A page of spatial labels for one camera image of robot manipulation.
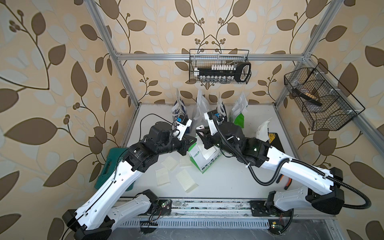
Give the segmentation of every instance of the cardboard box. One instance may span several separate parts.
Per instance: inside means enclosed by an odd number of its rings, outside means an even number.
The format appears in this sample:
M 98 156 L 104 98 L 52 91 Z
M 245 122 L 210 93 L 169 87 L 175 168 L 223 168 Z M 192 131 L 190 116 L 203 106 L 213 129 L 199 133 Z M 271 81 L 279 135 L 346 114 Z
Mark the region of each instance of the cardboard box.
M 197 141 L 189 148 L 191 162 L 204 173 L 221 156 L 220 149 L 213 146 L 205 149 L 200 137 L 196 135 Z

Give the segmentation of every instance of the plastic bag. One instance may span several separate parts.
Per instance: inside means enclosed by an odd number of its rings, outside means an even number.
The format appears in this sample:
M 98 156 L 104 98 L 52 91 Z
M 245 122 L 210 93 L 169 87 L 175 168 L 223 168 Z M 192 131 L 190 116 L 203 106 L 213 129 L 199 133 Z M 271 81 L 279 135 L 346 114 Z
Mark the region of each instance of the plastic bag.
M 223 99 L 221 98 L 220 93 L 218 95 L 219 95 L 219 98 L 217 100 L 216 110 L 217 110 L 218 113 L 220 113 L 221 115 L 224 116 L 224 121 L 227 121 L 228 120 L 228 118 L 227 118 L 227 111 L 225 110 L 225 105 L 223 103 Z
M 241 128 L 244 128 L 244 115 L 242 113 L 247 112 L 247 106 L 247 98 L 245 97 L 244 92 L 242 92 L 238 100 L 235 102 L 230 116 L 231 122 L 240 126 Z
M 188 117 L 187 115 L 187 108 L 184 104 L 184 101 L 181 99 L 181 96 L 180 96 L 180 91 L 179 89 L 176 89 L 176 102 L 174 104 L 174 106 L 172 107 L 171 109 L 171 113 L 172 113 L 172 116 L 173 116 L 173 122 L 175 123 L 176 122 L 176 119 L 180 116 L 180 115 L 184 115 L 186 117 Z
M 203 92 L 201 91 L 201 89 L 199 89 L 199 91 L 197 92 L 196 109 L 194 111 L 194 117 L 192 119 L 191 134 L 194 134 L 194 136 L 196 135 L 196 127 L 200 125 L 208 125 L 208 121 L 204 118 L 204 113 L 209 111 L 210 110 L 208 100 L 203 96 Z

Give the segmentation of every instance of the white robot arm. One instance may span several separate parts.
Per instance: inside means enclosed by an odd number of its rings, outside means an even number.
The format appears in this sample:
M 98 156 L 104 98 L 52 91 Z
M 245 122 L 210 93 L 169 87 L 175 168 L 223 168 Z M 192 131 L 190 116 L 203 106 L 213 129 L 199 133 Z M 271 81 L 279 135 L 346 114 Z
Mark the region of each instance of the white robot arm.
M 166 122 L 157 122 L 148 135 L 121 154 L 122 161 L 99 190 L 81 207 L 69 209 L 63 215 L 68 229 L 75 232 L 76 240 L 107 240 L 111 232 L 127 219 L 139 214 L 152 214 L 159 208 L 159 198 L 151 190 L 118 207 L 113 205 L 136 179 L 157 162 L 160 154 L 178 151 L 186 155 L 189 147 L 196 142 L 196 138 L 184 135 L 191 122 L 180 116 L 175 130 Z
M 299 189 L 270 192 L 265 204 L 267 212 L 281 213 L 293 208 L 313 207 L 328 214 L 338 214 L 342 207 L 366 209 L 371 202 L 359 190 L 343 183 L 343 172 L 338 168 L 322 169 L 288 156 L 268 142 L 245 137 L 240 126 L 226 122 L 216 110 L 204 114 L 209 127 L 199 127 L 197 135 L 209 149 L 217 146 L 235 156 L 247 165 L 252 177 L 263 186 L 273 184 L 279 174 L 286 175 L 302 183 Z M 252 166 L 275 171 L 272 179 L 262 182 L 257 178 Z M 343 186 L 361 196 L 366 202 L 362 205 L 344 204 Z

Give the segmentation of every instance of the wire basket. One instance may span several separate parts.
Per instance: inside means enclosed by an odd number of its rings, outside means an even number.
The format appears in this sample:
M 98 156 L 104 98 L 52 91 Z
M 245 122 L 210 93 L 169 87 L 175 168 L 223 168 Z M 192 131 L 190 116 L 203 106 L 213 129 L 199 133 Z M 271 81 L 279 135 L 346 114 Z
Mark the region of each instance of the wire basket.
M 290 92 L 308 125 L 313 131 L 337 131 L 365 110 L 355 96 L 329 71 L 348 98 L 324 77 L 326 68 L 300 68 L 284 75 L 284 85 Z M 353 100 L 358 108 L 348 102 Z
M 249 50 L 190 49 L 189 79 L 193 82 L 247 84 L 251 77 Z

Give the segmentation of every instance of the black cable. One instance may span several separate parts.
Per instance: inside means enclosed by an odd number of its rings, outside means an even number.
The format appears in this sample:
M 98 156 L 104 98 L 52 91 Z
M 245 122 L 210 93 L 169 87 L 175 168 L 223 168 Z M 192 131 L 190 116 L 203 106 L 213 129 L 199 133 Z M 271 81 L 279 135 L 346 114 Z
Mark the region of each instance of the black cable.
M 68 232 L 68 230 L 70 229 L 70 227 L 71 227 L 75 222 L 77 222 L 82 216 L 84 216 L 84 214 L 81 215 L 78 219 L 76 219 L 76 221 L 73 221 L 73 223 L 72 223 L 71 225 L 69 225 L 69 227 L 67 228 L 67 230 L 65 230 L 63 236 L 61 237 L 61 240 L 64 239 L 64 236 L 65 236 L 65 234 Z
M 219 148 L 219 149 L 220 149 L 221 154 L 224 155 L 224 157 L 233 157 L 233 156 L 227 156 L 227 155 L 225 155 L 224 152 L 223 152 L 223 150 L 221 150 L 221 148 Z
M 319 174 L 320 176 L 324 177 L 325 176 L 325 173 L 323 173 L 322 171 L 320 171 L 319 169 L 317 169 L 316 167 L 306 163 L 306 162 L 302 162 L 300 160 L 297 160 L 297 159 L 292 159 L 291 162 L 295 162 L 295 163 L 298 163 L 298 164 L 301 164 L 311 170 L 313 170 L 314 172 L 316 172 L 317 174 Z M 342 182 L 342 181 L 339 181 L 337 180 L 336 178 L 333 178 L 331 176 L 326 176 L 326 179 L 329 179 L 331 180 L 332 182 L 336 183 L 336 184 L 339 184 L 343 187 L 345 187 L 346 189 L 349 189 L 351 190 L 352 192 L 356 193 L 357 195 L 359 195 L 362 199 L 365 200 L 365 203 L 364 204 L 361 204 L 361 205 L 350 205 L 350 204 L 343 204 L 343 207 L 346 207 L 346 208 L 349 208 L 349 209 L 367 209 L 369 208 L 372 203 L 371 203 L 371 200 L 362 192 L 360 192 L 359 190 L 357 190 L 356 188 Z
M 285 232 L 288 229 L 289 225 L 291 225 L 292 219 L 293 219 L 293 209 L 291 209 L 291 215 L 289 217 L 287 224 L 283 227 L 283 229 L 281 231 L 278 231 L 277 233 L 273 233 L 273 232 L 271 233 L 273 235 L 281 235 L 283 232 Z
M 232 144 L 230 144 L 230 142 L 225 138 L 225 136 L 223 135 L 223 133 L 221 132 L 219 126 L 218 126 L 218 123 L 217 123 L 217 120 L 216 118 L 213 118 L 213 121 L 214 121 L 214 124 L 215 124 L 215 127 L 217 129 L 217 132 L 219 133 L 222 141 L 225 143 L 225 145 L 227 145 L 234 153 L 235 155 L 237 155 L 246 165 L 249 164 L 249 162 L 245 159 L 245 157 L 243 156 L 243 154 L 241 154 L 236 148 L 234 148 L 232 146 Z M 283 159 L 279 165 L 277 166 L 276 170 L 275 170 L 275 173 L 273 175 L 273 177 L 271 178 L 271 180 L 267 181 L 267 182 L 262 182 L 255 174 L 255 172 L 253 171 L 252 167 L 251 166 L 248 166 L 248 170 L 249 172 L 251 173 L 253 179 L 260 185 L 262 186 L 269 186 L 269 185 L 272 185 L 277 177 L 279 176 L 279 173 L 280 173 L 280 170 L 281 170 L 281 167 L 283 166 L 284 163 L 286 162 L 289 162 L 289 159 Z
M 140 136 L 139 136 L 139 141 L 141 140 L 141 122 L 143 121 L 144 118 L 148 117 L 149 115 L 155 115 L 155 116 L 158 116 L 159 118 L 163 119 L 163 120 L 166 121 L 167 123 L 173 125 L 173 123 L 171 123 L 171 122 L 168 121 L 168 120 L 165 120 L 164 118 L 160 117 L 159 115 L 154 114 L 154 113 L 150 113 L 150 114 L 144 116 L 144 117 L 141 119 L 141 121 L 140 121 Z
M 229 142 L 228 140 L 224 137 L 223 133 L 221 132 L 219 126 L 218 126 L 218 123 L 217 123 L 217 120 L 216 118 L 213 118 L 213 122 L 215 124 L 215 127 L 217 129 L 217 132 L 219 133 L 222 141 L 245 163 L 245 164 L 249 164 L 249 162 L 245 159 L 245 157 L 243 156 L 243 154 L 241 154 L 237 149 L 235 149 Z M 255 179 L 255 181 L 257 183 L 259 183 L 260 185 L 262 186 L 269 186 L 271 184 L 273 184 L 275 182 L 275 180 L 277 179 L 278 175 L 279 175 L 279 172 L 281 170 L 281 167 L 283 166 L 284 163 L 286 162 L 289 162 L 290 160 L 288 158 L 285 158 L 283 159 L 279 165 L 277 166 L 276 168 L 276 171 L 275 171 L 275 174 L 273 175 L 272 179 L 269 180 L 268 182 L 262 182 L 260 181 L 257 176 L 255 175 L 252 167 L 248 166 L 248 169 L 252 175 L 252 177 Z M 319 174 L 320 176 L 324 177 L 325 176 L 325 173 L 323 173 L 322 171 L 320 171 L 319 169 L 317 169 L 316 167 L 306 163 L 306 162 L 302 162 L 300 160 L 297 160 L 297 159 L 292 159 L 291 162 L 295 162 L 295 163 L 298 163 L 298 164 L 301 164 L 311 170 L 313 170 L 314 172 L 316 172 L 317 174 Z M 350 205 L 350 204 L 343 204 L 343 207 L 346 207 L 346 208 L 350 208 L 350 209 L 367 209 L 369 208 L 372 203 L 371 203 L 371 200 L 362 192 L 360 192 L 359 190 L 357 190 L 356 188 L 342 182 L 342 181 L 339 181 L 331 176 L 326 176 L 326 179 L 329 179 L 331 181 L 333 181 L 334 183 L 336 184 L 339 184 L 349 190 L 351 190 L 352 192 L 358 194 L 360 197 L 362 197 L 364 200 L 365 200 L 365 203 L 364 204 L 361 204 L 361 205 Z

